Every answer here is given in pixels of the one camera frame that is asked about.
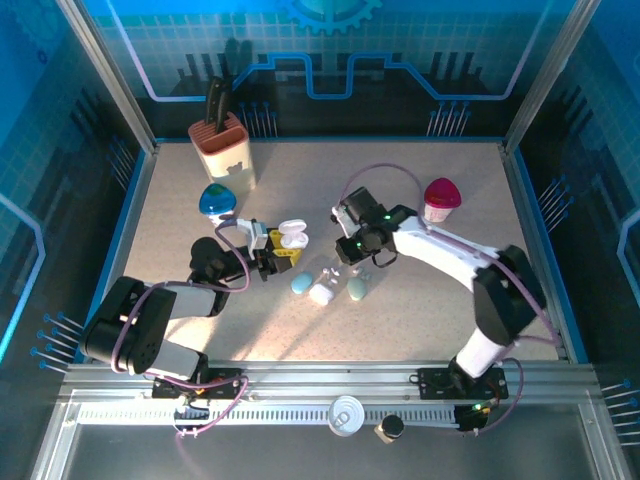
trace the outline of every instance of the table surface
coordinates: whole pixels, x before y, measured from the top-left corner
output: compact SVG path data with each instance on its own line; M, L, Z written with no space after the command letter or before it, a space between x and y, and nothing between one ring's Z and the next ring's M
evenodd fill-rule
M356 170L395 162L427 185L446 176L458 186L463 203L441 226L474 242L525 248L522 230L495 144L423 142L254 143L258 183L240 199L241 218L268 227L302 218L310 243L299 264L262 282L252 276L248 293L232 296L216 318L170 322L166 338L225 360L448 360L475 327L473 297L442 272L410 258L379 270L363 266L372 278L361 302L344 284L326 307L308 295L294 295L291 280L302 271L317 278L337 261L335 240L342 234L329 220L330 208ZM353 184L366 186L387 208L411 208L417 190L406 175L379 169ZM207 175L191 144L164 144L157 163L125 274L148 282L184 280L190 273L191 245L213 236L198 211ZM243 236L230 235L235 242ZM539 321L527 333L546 334ZM557 359L553 348L526 344L521 359Z

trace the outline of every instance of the blue wall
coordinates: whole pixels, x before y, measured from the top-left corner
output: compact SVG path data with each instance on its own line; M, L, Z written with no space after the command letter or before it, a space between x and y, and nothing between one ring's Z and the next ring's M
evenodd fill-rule
M75 350L43 317L86 318L139 149L55 2L0 4L0 62L0 478L22 479Z
M521 144L538 195L573 202L541 197L540 211L559 219L548 235L605 385L640 382L638 24L637 2L602 1Z
M438 111L473 112L465 135L499 135L571 5L568 0L88 3L159 136L186 136L202 106L180 104L201 103L210 77L225 74L236 78L234 109L239 111L240 102L268 101L277 107L285 136L425 135L432 112L440 118ZM305 92L307 98L301 98ZM463 101L477 106L463 111ZM396 105L395 124L385 124L386 102ZM354 110L362 111L360 118L335 124L336 117ZM163 116L172 125L163 124Z

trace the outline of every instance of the metal pin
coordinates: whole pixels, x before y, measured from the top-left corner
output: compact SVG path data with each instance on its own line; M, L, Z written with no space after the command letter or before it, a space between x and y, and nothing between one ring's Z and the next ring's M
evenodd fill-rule
M244 102L238 102L238 106L240 107L240 110L242 110L242 118L244 118L244 126L245 128L249 128L249 122L247 122L247 112L244 109L246 104Z
M122 176L122 179L124 180L124 183L127 183L129 181L129 176L127 175L127 172L124 169L124 166L120 165L120 162L118 162L118 157L111 157L110 155L107 155L109 158L109 161L111 162L111 165L113 166L113 168L115 168L118 173L120 173L120 175Z
M457 104L458 102L456 102L455 100L451 102L451 110L449 110L449 116L447 117L447 124L444 127L444 135L447 134L447 129L449 128L449 122L451 122L451 117L453 116L454 108L456 108Z
M442 108L444 107L444 102L438 102L438 113L436 113L436 123L433 124L433 134L436 133L436 128L438 128L438 122L440 121L440 113L442 112Z
M111 150L111 152L116 156L116 160L118 160L118 165L120 165L120 168L127 174L127 176L131 176L131 174L133 174L131 166L122 156L118 154L118 152L116 152L116 148L113 143L109 144L109 150Z
M609 397L604 397L605 400L611 400L612 398L624 397L626 395L631 395L633 393L640 393L640 390L629 390L628 392L618 393L617 395L611 395Z
M471 116L471 112L466 112L464 114L464 121L462 122L462 127L460 127L460 132L458 133L459 137L461 137L462 134L464 133L464 129L467 126L467 122L469 121L470 116Z
M563 182L565 178L566 176L563 173L560 176L560 180L556 180L555 178L551 179L551 183L549 184L549 186L545 188L544 192L542 192L538 197L538 203L543 203L544 199L546 199L546 197L551 195L551 192L555 190L555 187L557 187L560 184L560 182Z
M260 122L262 123L262 131L263 131L263 137L267 138L267 126L264 123L264 112L260 112L258 115L260 115Z
M56 371L56 372L60 372L60 373L63 373L63 374L65 374L65 375L66 375L66 373L67 373L67 372L66 372L66 370L62 370L61 368L57 368L57 367L54 367L53 365L49 365L49 364L48 364L47 362L45 362L44 360L40 360L40 368L41 368L42 370L44 370L45 368L48 368L48 369L50 369L50 370L54 370L54 371Z
M635 415L640 413L640 410L634 410L633 412L622 412L622 413L616 413L615 415L611 415L611 418L615 418L615 417L626 417L628 415Z
M556 222L555 222L553 225L550 225L550 226L547 228L547 233L551 233L551 232L553 232L553 231L555 230L555 228L556 228L558 225L560 225L560 224L562 223L562 221L563 221L563 220L566 220L568 217L569 217L569 212L564 212L564 213L562 214L562 216L561 216L559 219L557 219L557 220L556 220Z
M53 318L51 318L51 316L48 313L45 313L44 317L42 317L42 319L44 320L44 323L53 323L54 325L58 325L60 328L64 328L67 332L71 332L74 335L80 336L81 332L78 332L77 330L75 330L73 328L67 327L62 322L58 322L57 320L54 320Z
M32 357L35 357L36 355L40 355L41 357L46 358L47 360L51 360L53 362L58 362L58 363L61 363L63 365L69 365L68 362L62 361L59 358L52 357L51 355L47 355L46 353L39 352L36 347L31 348L31 350L29 350L29 354Z
M557 185L556 182L557 182L557 180L555 178L551 179L551 183L549 184L549 186L547 188L545 188L544 192L542 192L540 194L540 196L538 197L538 204L542 203L542 199L545 198L549 193L551 193L551 191Z
M616 383L615 385L610 385L608 387L601 388L600 391L608 392L609 390L613 390L614 388L620 388L620 387L631 388L631 380L629 380L628 378L625 378L622 381L622 383Z
M278 138L278 125L276 124L276 112L271 112L271 120L273 121L273 133L276 134L276 138Z
M630 405L633 408L638 408L638 400L635 397L633 397L628 402L616 403L615 405L607 405L607 408L611 410L612 408L626 407L627 405Z
M78 340L76 338L71 338L69 335L65 335L64 333L60 332L57 327L53 327L51 329L51 335L53 335L54 337L62 337L65 340L69 340L70 342L73 342L75 344L78 343Z
M262 102L265 112L267 112L267 125L269 126L269 136L273 137L273 131L271 130L271 115L269 114L269 102Z
M444 126L444 117L445 116L449 116L449 111L445 110L444 112L442 112L442 116L440 117L440 126L438 127L438 137L440 136L440 133L442 132L442 127Z
M256 102L251 102L251 108L253 108L253 115L256 119L256 128L258 130L258 136L260 136L260 124L258 123L258 104Z
M84 327L82 325L80 325L77 322L74 322L73 320L71 320L70 318L67 318L64 316L63 312L58 312L58 314L56 315L56 317L58 318L58 320L64 320L67 323L70 323L71 325L75 325L76 327L78 327L80 330L84 330Z
M543 215L545 215L545 212L548 212L549 209L551 209L554 205L556 205L560 200L562 200L562 194L566 193L569 187L565 187L564 191L560 191L560 190L556 190L557 193L554 193L553 196L555 197L555 200L549 201L547 202L545 205L542 206L542 208L540 209L540 212L542 212Z
M464 117L464 112L466 112L468 106L469 106L468 101L465 100L464 102L462 102L462 112L460 112L460 117L458 118L458 123L456 125L456 130L454 135L458 134L458 128L460 128L460 124L462 123L462 117Z
M446 134L448 137L451 137L453 135L453 126L456 124L459 117L460 117L460 112L458 111L453 112L453 122L451 122L451 128L449 128L449 132Z
M116 170L116 168L112 165L111 166L111 173L112 173L112 177L116 179L116 182L118 182L118 184L122 187L123 190L127 189L126 186L126 181L122 179L122 177L120 176L120 173L118 173L118 170Z
M622 423L614 423L614 427L630 427L631 425L640 424L640 417L636 418L633 422L622 422Z
M76 347L72 347L72 346L70 346L70 345L67 345L67 344L66 344L66 343L64 343L64 342L61 342L60 340L56 340L55 338L50 337L49 335L46 335L46 334L44 333L44 331L43 331L43 330L38 330L38 332L36 333L36 337L37 337L37 338L44 338L44 339L47 339L47 340L49 340L50 342L55 343L56 345L60 345L61 347L68 348L69 350L72 350L72 351L74 351L74 352L76 351Z
M436 116L436 111L432 110L429 114L429 125L427 126L427 133L425 135L428 137L431 134L431 125L433 125L433 119Z
M247 114L249 116L249 125L251 125L251 136L256 136L256 128L253 126L253 113L249 112Z
M560 208L559 210L558 209L554 210L553 214L550 214L547 212L547 217L544 219L544 223L550 225L560 216L560 214L564 215L566 213L568 215L569 212L567 212L566 210L567 208L569 208L570 205L573 205L574 202L575 202L575 199L571 197L566 205L562 206L562 208Z
M133 158L133 155L131 155L131 152L129 151L129 149L127 148L127 146L124 143L124 139L118 138L115 135L114 135L114 138L116 139L116 143L120 147L120 150L122 150L122 153L124 153L124 156L129 159L129 162L131 163L132 166L135 165L136 164L136 159Z
M544 214L544 221L547 222L551 217L555 217L556 213L562 211L562 207L564 207L564 200L561 200L558 205L556 205L553 209Z
M44 346L44 350L45 350L45 352L57 353L58 355L62 355L63 357L67 357L67 358L73 360L73 355L69 355L68 353L63 352L62 350L58 350L57 348L54 348L54 346L51 345L50 343L47 343Z

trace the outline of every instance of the purple cable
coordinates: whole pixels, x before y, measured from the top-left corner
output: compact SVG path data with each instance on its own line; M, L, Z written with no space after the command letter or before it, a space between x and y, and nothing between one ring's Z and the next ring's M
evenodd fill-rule
M196 429L193 429L193 430L185 430L182 433L184 433L186 435L193 435L195 437L195 436L199 435L200 433L204 433L207 430L209 430L210 428L212 428L212 427L216 426L218 423L220 423L220 421L224 417L226 417L229 414L229 412L235 408L236 405L238 405L238 403L240 402L240 399L242 398L242 395L244 395L244 392L247 390L247 387L249 386L249 379L244 375L241 375L241 376L233 378L233 379L225 380L225 383L230 383L230 381L235 381L235 380L238 380L238 379L242 382L242 387L240 387L240 391L236 395L236 398L233 399L233 401L229 404L229 406L227 408L225 408L220 415L218 415L216 418L211 420L204 427L196 428ZM172 380L169 380L169 381L171 381L175 385L180 385L180 384L178 384L178 383L176 383L176 382L174 382ZM208 385L208 384L205 383L205 384L202 384L202 385L197 385L196 387L197 388L208 388L205 385Z
M513 399L513 402L511 403L511 405L509 405L509 408L507 408L507 411L504 412L502 416L498 418L498 420L496 420L490 425L487 425L482 429L477 430L476 436L481 433L484 434L484 433L490 432L491 430L496 428L498 425L500 425L502 422L504 422L507 419L507 417L511 415L511 412L513 412L513 410L516 408L516 405L522 398L522 390L524 389L524 369L522 368L522 364L520 363L520 360L513 357L505 358L503 360L503 362L506 362L506 361L514 362L518 366L518 370L520 372L520 383L518 384L518 391L516 392L516 398Z
M251 276L250 276L251 272L249 271L249 265L247 265L247 262L242 257L242 254L238 251L238 249L229 240L227 240L227 238L224 235L222 235L222 232L221 232L221 230L234 226L235 224L236 224L235 219L227 218L224 222L222 222L216 228L215 232L218 238L220 238L220 240L222 240L222 242L227 247L229 247L229 249L234 253L234 255L240 261L240 264L242 265L242 269L244 270L244 275L246 280L245 284L240 288L229 288L229 287L218 287L215 285L203 285L200 283L192 283L192 282L167 281L167 282L156 283L155 285L152 285L151 287L149 287L138 299L134 307L131 309L131 313L129 314L129 317L127 317L127 321L124 322L124 325L122 326L122 330L120 330L120 335L118 335L118 339L116 340L116 343L113 346L113 351L111 352L111 369L114 372L124 373L126 371L124 369L121 369L118 366L118 357L120 356L120 349L122 348L124 338L126 337L127 332L129 331L129 328L131 328L131 324L133 323L133 320L138 315L138 312L140 311L140 308L142 308L142 305L144 304L144 302L147 300L147 298L149 298L149 295L151 295L151 293L153 293L155 289L161 288L161 287L195 287L195 288L205 288L208 290L214 290L216 292L241 293L246 291L249 288L249 285L251 285ZM165 378L165 380L172 381L175 379Z
M547 328L547 330L549 331L549 335L551 335L551 339L547 339L547 338L542 338L542 337L536 337L536 336L532 336L532 335L523 335L522 337L518 337L518 339L522 339L522 340L532 340L532 341L537 341L540 343L546 343L548 345L553 345L555 347L559 347L561 345L561 341L560 338L558 337L558 334L556 333L555 329L553 328L553 325L551 324L551 321L547 318L547 316L545 315L544 311L542 310L542 308L540 307L540 305L538 304L538 302L536 301L536 299L533 297L533 295L531 295L531 292L529 292L529 290L527 289L527 287L524 286L524 284L520 281L520 279L516 276L515 273L513 273L511 270L509 270L509 268L507 268L506 265L504 265L503 263L501 263L500 261L498 261L497 259L493 258L491 255L487 255L486 253L482 252L481 250L476 250L475 248L455 239L455 238L450 238L446 235L443 235L439 232L434 231L432 228L430 228L426 221L424 220L424 218L422 217L422 215L420 215L420 210L422 209L422 204L423 199L422 199L422 185L420 184L420 180L418 179L418 177L415 176L415 174L405 168L402 167L400 165L396 165L395 163L387 163L387 162L383 162L383 163L374 163L372 165L368 165L366 167L361 168L360 170L358 170L356 173L354 173L353 175L351 175L351 177L349 177L349 179L347 180L347 184L345 185L344 189L342 190L342 193L340 194L340 200L338 201L338 204L340 204L340 202L342 202L342 200L344 200L344 197L346 196L346 193L349 189L349 187L351 186L351 184L353 183L353 181L358 178L360 175L362 175L364 172L367 172L369 170L373 170L374 168L381 168L381 167L388 167L388 168L394 168L396 170L400 170L401 172L406 173L407 175L409 175L411 177L411 179L415 182L416 186L418 187L418 193L420 195L420 198L418 200L418 211L417 211L417 219L418 222L420 223L420 225L424 228L425 232L427 233L427 235L433 235L434 237L439 238L440 240L442 240L445 243L448 243L449 245L452 245L454 247L457 248L461 248L462 250L465 250L473 255L478 255L480 258L482 258L483 260L495 265L496 267L498 267L500 269L500 271L502 273L504 273L504 275L511 281L511 283L513 283L515 285L515 287L518 289L518 291L520 292L520 294L524 297L524 299L527 301L527 303L531 306L531 308L533 309L533 311L536 313L536 315L538 317L540 317L540 320L542 321L542 323L544 324L544 326Z

